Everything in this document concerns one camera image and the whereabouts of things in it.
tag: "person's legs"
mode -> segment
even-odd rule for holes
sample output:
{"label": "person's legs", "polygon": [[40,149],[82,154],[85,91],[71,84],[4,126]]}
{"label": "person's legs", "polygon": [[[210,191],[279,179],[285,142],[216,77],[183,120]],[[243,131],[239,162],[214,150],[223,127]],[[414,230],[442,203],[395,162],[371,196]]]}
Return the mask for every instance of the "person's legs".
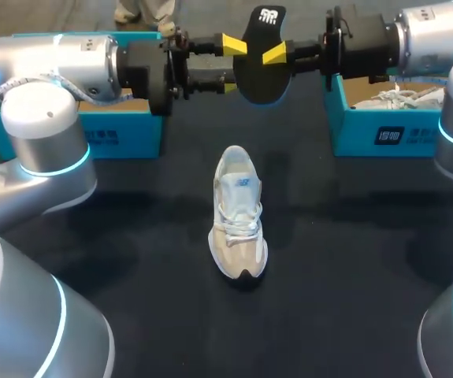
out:
{"label": "person's legs", "polygon": [[164,37],[173,35],[176,0],[139,0],[139,4],[145,24],[156,28]]}
{"label": "person's legs", "polygon": [[142,12],[144,24],[158,30],[164,37],[175,31],[173,13],[177,0],[117,0],[114,20],[127,24]]}

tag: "khaki pants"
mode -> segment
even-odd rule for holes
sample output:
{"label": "khaki pants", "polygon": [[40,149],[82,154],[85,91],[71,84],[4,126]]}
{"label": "khaki pants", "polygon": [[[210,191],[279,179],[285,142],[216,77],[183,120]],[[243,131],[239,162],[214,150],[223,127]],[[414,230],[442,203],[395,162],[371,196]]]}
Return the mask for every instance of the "khaki pants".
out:
{"label": "khaki pants", "polygon": [[173,21],[177,0],[117,0],[130,13],[142,13],[145,24],[157,26]]}

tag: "shoebox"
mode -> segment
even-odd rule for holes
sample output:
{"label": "shoebox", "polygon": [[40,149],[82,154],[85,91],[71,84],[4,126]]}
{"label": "shoebox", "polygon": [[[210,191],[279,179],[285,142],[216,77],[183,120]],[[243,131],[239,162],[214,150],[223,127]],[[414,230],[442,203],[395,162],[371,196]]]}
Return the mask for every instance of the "shoebox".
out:
{"label": "shoebox", "polygon": [[[157,32],[96,31],[67,33],[75,35],[109,34],[120,46],[136,39],[160,39]],[[134,99],[115,106],[79,103],[79,116],[91,155],[97,159],[154,159],[160,154],[163,118],[150,114],[146,100]],[[15,158],[13,147],[0,117],[0,159]]]}
{"label": "shoebox", "polygon": [[[400,90],[420,92],[434,83],[399,83]],[[394,83],[369,84],[367,78],[332,78],[324,89],[333,153],[337,157],[430,158],[436,149],[439,109],[354,109]]]}

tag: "black tablecloth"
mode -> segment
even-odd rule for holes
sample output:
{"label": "black tablecloth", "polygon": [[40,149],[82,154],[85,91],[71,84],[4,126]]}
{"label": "black tablecloth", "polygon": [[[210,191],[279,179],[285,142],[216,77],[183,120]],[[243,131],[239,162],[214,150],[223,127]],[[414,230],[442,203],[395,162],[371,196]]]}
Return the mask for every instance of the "black tablecloth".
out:
{"label": "black tablecloth", "polygon": [[[91,300],[114,378],[416,378],[418,324],[453,280],[453,183],[430,160],[335,159],[320,78],[276,108],[178,102],[158,161],[99,161],[87,203],[4,237]],[[269,267],[251,293],[206,237],[215,166],[238,144],[263,181]]]}

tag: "white sneaker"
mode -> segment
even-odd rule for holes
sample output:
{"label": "white sneaker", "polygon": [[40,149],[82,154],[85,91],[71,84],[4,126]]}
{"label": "white sneaker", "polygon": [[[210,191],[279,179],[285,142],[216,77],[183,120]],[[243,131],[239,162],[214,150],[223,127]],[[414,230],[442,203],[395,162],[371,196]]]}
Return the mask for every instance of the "white sneaker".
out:
{"label": "white sneaker", "polygon": [[415,106],[415,100],[410,98],[417,94],[416,91],[401,91],[399,85],[395,84],[395,89],[382,91],[371,100],[361,101],[354,105],[356,109],[403,109],[405,105]]}
{"label": "white sneaker", "polygon": [[427,93],[419,93],[419,97],[415,99],[417,109],[441,109],[444,105],[445,88],[434,87]]}
{"label": "white sneaker", "polygon": [[251,285],[261,278],[268,260],[259,217],[261,181],[247,152],[230,146],[214,177],[214,226],[210,252],[221,272],[237,284]]}
{"label": "white sneaker", "polygon": [[441,109],[444,101],[444,88],[432,87],[425,91],[382,91],[371,100],[354,105],[356,109]]}
{"label": "white sneaker", "polygon": [[120,3],[119,0],[116,2],[116,10],[114,11],[114,21],[118,24],[129,24],[133,22],[139,14],[133,14],[129,10],[127,10],[123,4]]}

